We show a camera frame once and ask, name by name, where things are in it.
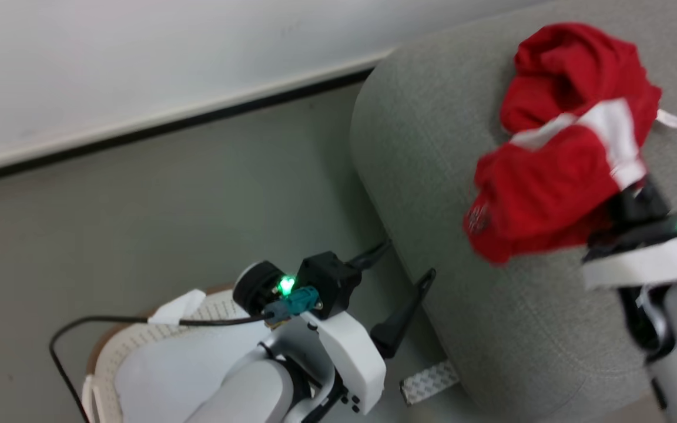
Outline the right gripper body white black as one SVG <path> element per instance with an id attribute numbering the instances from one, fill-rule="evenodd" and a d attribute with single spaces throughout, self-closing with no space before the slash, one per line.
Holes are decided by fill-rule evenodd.
<path id="1" fill-rule="evenodd" d="M 656 287 L 677 284 L 677 211 L 661 231 L 644 227 L 591 235 L 581 275 L 586 289 Z"/>

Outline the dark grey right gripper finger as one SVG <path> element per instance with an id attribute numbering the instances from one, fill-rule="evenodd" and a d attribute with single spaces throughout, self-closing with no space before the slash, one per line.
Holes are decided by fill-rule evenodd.
<path id="1" fill-rule="evenodd" d="M 646 228 L 661 231 L 667 223 L 670 205 L 655 179 L 641 179 L 609 200 L 610 233 Z"/>

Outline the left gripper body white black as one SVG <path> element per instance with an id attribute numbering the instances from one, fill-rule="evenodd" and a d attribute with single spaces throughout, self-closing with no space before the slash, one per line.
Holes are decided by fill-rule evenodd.
<path id="1" fill-rule="evenodd" d="M 386 360 L 348 313 L 362 271 L 304 261 L 296 275 L 255 263 L 233 298 L 272 331 L 233 366 L 235 413 L 326 413 L 339 401 L 366 413 L 381 399 Z"/>

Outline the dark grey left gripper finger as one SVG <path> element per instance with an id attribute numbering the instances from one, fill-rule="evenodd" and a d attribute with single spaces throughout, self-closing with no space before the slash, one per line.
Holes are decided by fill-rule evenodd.
<path id="1" fill-rule="evenodd" d="M 383 359 L 389 360 L 396 356 L 416 311 L 421 308 L 435 279 L 436 270 L 430 268 L 416 282 L 413 297 L 385 321 L 374 325 L 370 330 L 370 338 Z"/>
<path id="2" fill-rule="evenodd" d="M 354 258 L 350 259 L 347 262 L 347 265 L 357 271 L 366 271 L 369 268 L 373 268 L 374 265 L 376 265 L 386 254 L 386 252 L 389 251 L 392 244 L 393 243 L 390 239 L 385 239 L 376 246 L 368 249 L 368 251 L 358 254 Z"/>

